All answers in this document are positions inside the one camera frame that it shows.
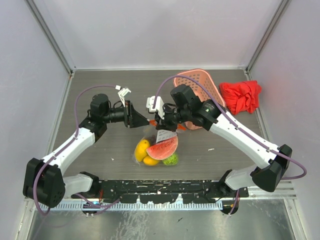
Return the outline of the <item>yellow toy lemon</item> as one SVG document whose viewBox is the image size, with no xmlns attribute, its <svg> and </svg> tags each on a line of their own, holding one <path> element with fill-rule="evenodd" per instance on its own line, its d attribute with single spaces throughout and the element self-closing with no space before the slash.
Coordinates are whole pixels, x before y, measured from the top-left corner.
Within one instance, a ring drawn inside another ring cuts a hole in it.
<svg viewBox="0 0 320 240">
<path fill-rule="evenodd" d="M 150 147 L 150 142 L 147 139 L 142 139 L 136 146 L 134 151 L 135 159 L 141 162 L 147 155 L 147 149 Z"/>
</svg>

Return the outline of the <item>clear orange zip top bag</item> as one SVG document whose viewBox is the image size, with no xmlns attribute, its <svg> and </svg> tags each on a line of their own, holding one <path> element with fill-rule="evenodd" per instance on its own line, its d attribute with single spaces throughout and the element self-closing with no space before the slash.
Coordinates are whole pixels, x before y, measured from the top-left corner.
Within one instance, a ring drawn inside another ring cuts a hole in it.
<svg viewBox="0 0 320 240">
<path fill-rule="evenodd" d="M 132 160 L 145 166 L 175 166 L 179 162 L 178 134 L 187 128 L 178 124 L 177 131 L 157 130 L 156 125 L 155 120 L 150 120 L 149 125 L 143 129 L 143 137 L 135 146 Z"/>
</svg>

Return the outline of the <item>toy watermelon slice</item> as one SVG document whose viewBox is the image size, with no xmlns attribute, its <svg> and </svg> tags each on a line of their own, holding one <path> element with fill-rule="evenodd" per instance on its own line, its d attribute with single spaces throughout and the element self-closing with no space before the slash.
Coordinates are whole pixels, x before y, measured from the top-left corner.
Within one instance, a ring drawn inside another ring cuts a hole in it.
<svg viewBox="0 0 320 240">
<path fill-rule="evenodd" d="M 150 146 L 146 152 L 153 159 L 162 161 L 176 152 L 178 143 L 178 137 L 174 136 Z"/>
</svg>

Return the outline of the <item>orange toy fruit slice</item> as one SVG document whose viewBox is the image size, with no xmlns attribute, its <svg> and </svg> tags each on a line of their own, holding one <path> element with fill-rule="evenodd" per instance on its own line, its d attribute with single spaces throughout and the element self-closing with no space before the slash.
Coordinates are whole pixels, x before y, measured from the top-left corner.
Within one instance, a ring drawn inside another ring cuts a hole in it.
<svg viewBox="0 0 320 240">
<path fill-rule="evenodd" d="M 161 162 L 160 160 L 154 159 L 149 155 L 147 155 L 142 161 L 147 166 L 155 166 Z"/>
</svg>

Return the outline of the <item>green toy custard apple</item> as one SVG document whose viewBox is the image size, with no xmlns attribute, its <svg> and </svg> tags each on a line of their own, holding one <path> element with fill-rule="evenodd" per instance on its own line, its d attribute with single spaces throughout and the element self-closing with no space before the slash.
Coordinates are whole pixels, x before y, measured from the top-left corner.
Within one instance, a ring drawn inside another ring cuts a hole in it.
<svg viewBox="0 0 320 240">
<path fill-rule="evenodd" d="M 166 166 L 174 166 L 178 164 L 178 161 L 179 161 L 179 156 L 177 153 L 174 153 L 170 157 L 164 159 L 162 162 Z"/>
</svg>

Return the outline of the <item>pink plastic basket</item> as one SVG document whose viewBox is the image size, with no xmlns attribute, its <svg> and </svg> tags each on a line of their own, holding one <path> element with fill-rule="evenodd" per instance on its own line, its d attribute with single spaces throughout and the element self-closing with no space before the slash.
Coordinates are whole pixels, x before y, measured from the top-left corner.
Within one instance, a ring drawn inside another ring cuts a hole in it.
<svg viewBox="0 0 320 240">
<path fill-rule="evenodd" d="M 173 84 L 170 95 L 175 105 L 190 109 L 186 127 L 218 132 L 225 122 L 226 103 L 210 74 L 203 69 L 187 70 L 175 76 Z"/>
</svg>

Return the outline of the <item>purple toy grape bunch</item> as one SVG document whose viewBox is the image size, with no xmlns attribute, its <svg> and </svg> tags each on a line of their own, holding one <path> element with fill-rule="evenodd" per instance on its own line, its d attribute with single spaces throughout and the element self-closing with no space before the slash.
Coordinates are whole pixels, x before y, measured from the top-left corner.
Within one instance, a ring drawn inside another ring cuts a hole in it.
<svg viewBox="0 0 320 240">
<path fill-rule="evenodd" d="M 157 136 L 153 134 L 153 135 L 147 136 L 145 139 L 149 142 L 150 146 L 153 146 L 156 144 Z"/>
</svg>

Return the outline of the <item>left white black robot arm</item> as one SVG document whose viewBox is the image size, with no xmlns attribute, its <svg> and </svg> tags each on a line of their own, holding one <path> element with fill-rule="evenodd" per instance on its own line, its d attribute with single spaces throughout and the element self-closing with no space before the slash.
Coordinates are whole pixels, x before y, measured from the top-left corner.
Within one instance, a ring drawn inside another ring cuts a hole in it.
<svg viewBox="0 0 320 240">
<path fill-rule="evenodd" d="M 137 112 L 129 100 L 114 107 L 106 94 L 95 95 L 86 118 L 75 133 L 52 153 L 42 159 L 32 158 L 27 163 L 22 194 L 49 208 L 75 194 L 97 197 L 101 191 L 97 176 L 85 171 L 70 177 L 63 175 L 82 152 L 103 136 L 109 123 L 124 123 L 129 128 L 149 125 L 147 118 Z"/>
</svg>

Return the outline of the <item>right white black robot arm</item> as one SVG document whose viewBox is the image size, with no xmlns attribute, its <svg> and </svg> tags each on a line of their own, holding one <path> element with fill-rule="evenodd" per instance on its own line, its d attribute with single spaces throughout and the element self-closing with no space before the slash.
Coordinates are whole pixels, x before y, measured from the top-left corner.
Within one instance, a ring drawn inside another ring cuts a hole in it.
<svg viewBox="0 0 320 240">
<path fill-rule="evenodd" d="M 146 102 L 149 113 L 155 113 L 156 129 L 176 131 L 178 124 L 191 122 L 212 132 L 241 150 L 254 165 L 240 170 L 227 170 L 219 180 L 217 191 L 231 197 L 237 190 L 257 186 L 274 192 L 289 167 L 292 149 L 286 144 L 277 146 L 239 123 L 220 104 L 208 99 L 201 101 L 190 86 L 175 87 L 170 92 L 174 104 L 164 103 L 159 96 Z"/>
</svg>

